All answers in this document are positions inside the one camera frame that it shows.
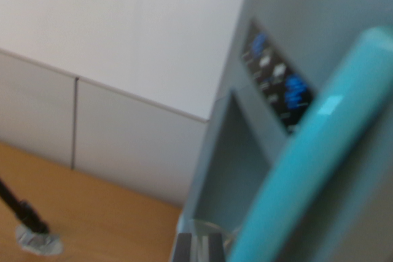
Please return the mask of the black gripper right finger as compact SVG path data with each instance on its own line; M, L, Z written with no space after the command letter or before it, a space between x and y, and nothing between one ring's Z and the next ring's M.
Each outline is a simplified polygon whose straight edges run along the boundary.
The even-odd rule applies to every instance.
M224 243L220 233L211 233L208 236L208 261L226 262Z

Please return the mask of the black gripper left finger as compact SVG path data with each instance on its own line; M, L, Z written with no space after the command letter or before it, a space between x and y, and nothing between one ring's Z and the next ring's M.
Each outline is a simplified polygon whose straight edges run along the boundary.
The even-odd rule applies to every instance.
M192 254L192 234L179 233L173 252L173 262L190 262Z

